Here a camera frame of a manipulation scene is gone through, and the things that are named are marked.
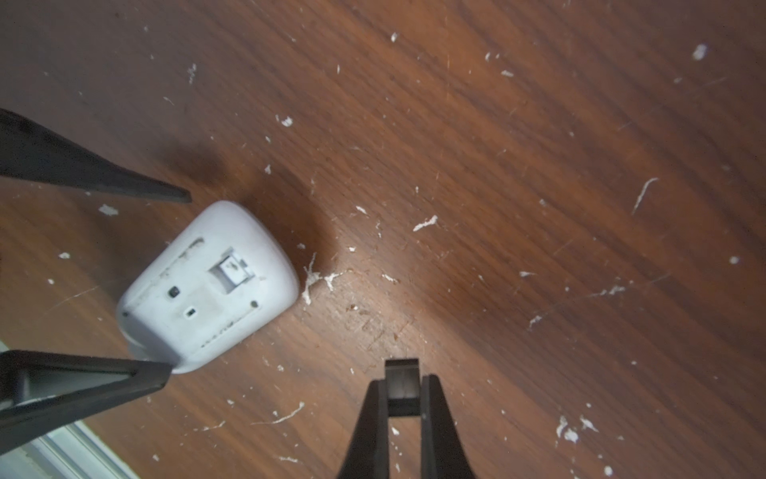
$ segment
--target wood grain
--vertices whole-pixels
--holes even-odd
[[[440,375],[479,477],[763,477],[764,18],[752,0],[4,2],[0,106],[195,201],[0,181],[0,338],[126,357],[120,295],[229,199],[302,279],[314,253],[342,276],[89,419],[141,477],[334,477],[392,356]],[[419,477],[418,424],[396,427],[391,475]]]

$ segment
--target white debris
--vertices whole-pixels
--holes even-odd
[[[342,274],[343,273],[331,273],[325,276],[324,278],[322,278],[325,281],[325,283],[327,283],[327,287],[329,288],[330,291],[335,290],[335,288],[332,286],[332,280],[334,280],[335,278],[337,278],[338,276]]]
[[[414,228],[412,228],[412,231],[418,231],[418,230],[420,230],[420,229],[422,229],[422,228],[425,228],[426,226],[435,225],[435,224],[436,224],[436,221],[437,221],[438,219],[439,219],[439,217],[438,217],[438,216],[436,216],[436,215],[434,215],[434,216],[431,216],[431,219],[430,219],[430,220],[427,220],[427,221],[423,221],[423,222],[422,222],[422,223],[420,223],[419,225],[415,225],[415,227],[414,227]]]
[[[641,200],[643,200],[643,196],[647,193],[647,188],[649,188],[649,185],[652,182],[659,181],[659,178],[650,178],[646,183],[643,184],[643,188],[641,189],[641,193],[638,195],[638,198],[636,198],[636,204],[633,206],[633,211],[631,212],[632,215],[636,214],[636,210],[638,209],[638,206],[641,204]]]
[[[564,428],[567,427],[569,423],[567,422],[567,419],[562,416],[558,418],[558,427],[556,428],[556,437],[560,438],[561,433],[564,431]]]
[[[309,267],[303,267],[303,270],[306,272],[306,286],[303,289],[303,293],[301,296],[303,297],[303,301],[306,304],[311,304],[311,296],[309,295],[309,288],[316,283],[317,281],[322,279],[322,275],[313,271],[314,268],[314,261],[316,259],[316,253],[314,253],[311,257],[311,262],[309,263]]]
[[[582,430],[583,431],[585,429],[590,429],[590,430],[592,430],[594,432],[598,432],[598,429],[596,429],[596,427],[593,425],[593,423],[590,422],[589,420],[587,420],[582,414],[580,414],[580,422],[582,423]]]
[[[537,316],[533,317],[532,319],[530,319],[529,320],[529,328],[528,329],[531,330],[532,326],[534,326],[537,323],[539,323],[541,319],[542,319],[542,316],[540,316],[539,314]]]
[[[187,72],[189,73],[189,84],[191,85],[194,83],[194,77],[197,76],[197,64],[191,64],[191,68],[189,68]]]
[[[101,205],[101,208],[98,208],[98,211],[102,212],[106,216],[117,216],[119,214],[117,208],[112,208],[109,205]]]
[[[567,429],[567,431],[564,433],[564,439],[566,439],[567,441],[574,442],[575,444],[577,444],[577,440],[579,438],[580,436],[578,435],[578,433],[574,432],[571,429]]]
[[[279,418],[279,419],[277,419],[276,421],[272,421],[272,422],[251,422],[251,423],[250,423],[250,425],[258,425],[258,424],[279,424],[279,423],[281,423],[282,421],[286,421],[287,419],[290,419],[290,418],[292,418],[294,415],[298,414],[298,411],[300,411],[301,409],[303,409],[303,407],[304,407],[304,406],[306,406],[306,403],[305,403],[305,402],[303,402],[303,401],[301,401],[301,402],[299,402],[299,403],[298,403],[298,409],[296,409],[295,411],[291,412],[290,414],[286,415],[286,416],[285,416],[285,417],[283,417],[283,418]]]
[[[708,54],[708,46],[704,43],[701,43],[697,45],[697,48],[694,49],[694,53],[692,53],[692,58],[696,61],[700,61],[707,54]]]

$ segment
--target white plastic device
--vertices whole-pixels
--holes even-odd
[[[194,371],[298,299],[293,265],[232,202],[206,208],[128,288],[117,321],[138,359]]]

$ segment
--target wooden floor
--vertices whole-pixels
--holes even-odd
[[[342,276],[90,418],[141,477],[334,477],[368,381],[408,356],[440,375],[479,477],[763,477],[765,18],[755,0],[3,2],[0,107],[194,203],[0,181],[0,339],[127,357],[120,295],[228,199],[302,287],[314,254]],[[394,425],[391,476],[419,477],[419,424]]]

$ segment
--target scratch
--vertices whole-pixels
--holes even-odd
[[[655,105],[653,108],[651,108],[646,113],[640,114],[635,120],[631,120],[631,121],[625,123],[623,126],[620,126],[619,128],[617,128],[617,131],[621,131],[622,129],[629,127],[630,125],[634,124],[638,120],[641,120],[642,118],[645,118],[646,116],[649,116],[649,115],[653,114],[654,112],[658,111],[660,108],[664,108],[664,107],[667,107],[668,105],[671,105],[673,103],[679,102],[679,101],[683,100],[686,97],[689,97],[689,96],[691,96],[691,95],[693,95],[695,93],[698,93],[699,91],[702,91],[702,90],[706,89],[707,87],[712,87],[713,85],[716,85],[716,84],[719,84],[721,82],[724,82],[724,81],[726,81],[726,79],[727,79],[727,77],[720,77],[718,80],[709,81],[708,83],[702,85],[701,87],[693,88],[693,89],[687,91],[686,93],[681,95],[681,97],[676,98],[673,101],[670,101],[668,103],[658,103],[657,105]]]
[[[567,241],[566,243],[564,243],[564,246],[562,246],[562,247],[560,247],[558,250],[554,251],[554,252],[553,252],[553,254],[552,254],[551,256],[555,256],[555,255],[557,255],[558,253],[560,253],[560,252],[561,252],[561,250],[563,250],[564,248],[566,248],[567,246],[569,246],[569,245],[570,245],[570,244],[571,244],[571,243],[572,243],[574,240],[575,240],[575,239],[574,239],[574,238],[572,238],[571,240],[569,240],[569,241]]]
[[[649,185],[652,182],[659,181],[659,178],[651,178],[646,183],[643,184],[643,188],[641,189],[641,193],[638,195],[638,198],[636,198],[636,204],[633,207],[633,211],[630,213],[631,215],[636,214],[636,210],[638,209],[638,206],[641,204],[641,201],[643,200],[643,196],[647,193],[647,188],[649,188]]]
[[[272,421],[272,422],[251,422],[250,425],[252,426],[252,425],[259,425],[259,424],[279,424],[279,423],[281,423],[283,421],[286,421],[287,419],[292,418],[294,415],[298,414],[298,412],[301,409],[303,409],[303,407],[305,405],[306,405],[306,403],[301,401],[301,402],[298,403],[298,409],[296,409],[295,411],[291,412],[290,414],[286,415],[283,418],[279,418],[276,421]]]

